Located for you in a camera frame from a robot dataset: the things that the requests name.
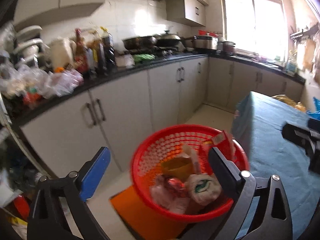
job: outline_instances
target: red plastic basket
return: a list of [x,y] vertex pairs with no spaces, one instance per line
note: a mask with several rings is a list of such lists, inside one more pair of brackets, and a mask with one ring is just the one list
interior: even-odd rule
[[[202,125],[175,125],[160,130],[145,139],[137,148],[131,162],[131,176],[133,187],[142,201],[156,212],[177,221],[195,223],[218,217],[227,212],[233,200],[226,196],[219,197],[215,207],[205,213],[198,215],[180,215],[169,212],[161,206],[155,204],[150,196],[149,187],[154,185],[154,178],[161,172],[161,162],[172,159],[182,152],[181,145],[188,144],[198,150],[201,143],[215,136],[220,131]],[[236,148],[234,163],[239,170],[249,170],[249,163],[244,150],[233,140]],[[208,162],[203,156],[199,156],[199,162],[203,173],[212,174],[208,168]]]

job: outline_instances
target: blue tablecloth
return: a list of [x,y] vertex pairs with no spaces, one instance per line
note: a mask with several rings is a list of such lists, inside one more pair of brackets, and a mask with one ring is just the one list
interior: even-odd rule
[[[247,153],[255,177],[280,176],[287,194],[296,240],[309,224],[320,197],[320,176],[308,171],[310,159],[304,149],[282,138],[286,121],[307,126],[308,116],[283,102],[259,93],[238,104],[239,116],[231,132]],[[255,210],[250,209],[238,236],[245,235]]]

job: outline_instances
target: red label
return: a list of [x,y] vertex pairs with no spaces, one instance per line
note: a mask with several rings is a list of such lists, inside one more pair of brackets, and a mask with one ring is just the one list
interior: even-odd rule
[[75,69],[81,74],[89,71],[86,56],[75,56]]

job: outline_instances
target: window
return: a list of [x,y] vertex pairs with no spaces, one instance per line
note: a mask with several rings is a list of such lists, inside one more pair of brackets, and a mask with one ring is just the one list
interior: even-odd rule
[[237,49],[284,60],[288,34],[281,0],[224,0],[224,7],[227,39]]

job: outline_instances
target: window frame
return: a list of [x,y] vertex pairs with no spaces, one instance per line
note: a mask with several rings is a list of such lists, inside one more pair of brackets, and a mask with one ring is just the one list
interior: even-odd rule
[[[275,3],[278,3],[280,4],[281,6],[281,10],[282,10],[282,14],[283,14],[283,17],[284,17],[284,25],[285,25],[285,31],[287,33],[287,39],[288,39],[288,26],[287,26],[287,18],[286,18],[286,15],[284,13],[284,5],[283,5],[283,1],[282,0],[268,0],[268,1],[271,1],[271,2],[275,2]],[[254,10],[254,19],[256,21],[256,10],[255,10],[255,4],[254,4],[254,0],[252,0],[252,4],[253,4],[253,10]],[[223,21],[224,21],[224,24],[223,24],[223,28],[224,28],[224,33],[225,33],[225,38],[227,39],[228,38],[228,33],[227,33],[227,12],[226,12],[226,0],[222,0],[222,10],[223,10]],[[289,45],[289,40],[286,44],[286,47],[284,49],[284,62],[286,61],[287,59],[287,51],[288,51],[288,45]],[[250,53],[255,53],[254,51],[247,51],[247,50],[243,50],[243,49],[237,49],[239,51],[244,51],[244,52],[250,52]]]

